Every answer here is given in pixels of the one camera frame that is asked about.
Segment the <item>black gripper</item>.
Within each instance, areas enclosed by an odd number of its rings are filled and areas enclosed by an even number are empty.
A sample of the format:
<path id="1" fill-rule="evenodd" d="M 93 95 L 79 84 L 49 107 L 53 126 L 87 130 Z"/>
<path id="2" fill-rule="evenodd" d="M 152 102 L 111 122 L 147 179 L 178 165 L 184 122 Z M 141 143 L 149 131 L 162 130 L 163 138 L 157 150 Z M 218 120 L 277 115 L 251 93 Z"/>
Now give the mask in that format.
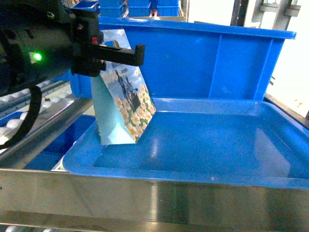
<path id="1" fill-rule="evenodd" d="M 99 45 L 104 36 L 99 30 L 98 14 L 79 9 L 72 9 L 72 12 L 75 16 L 72 25 L 72 74 L 96 77 L 106 68 L 105 61 L 130 66 L 143 65 L 144 44 L 136 45 L 135 50 Z"/>

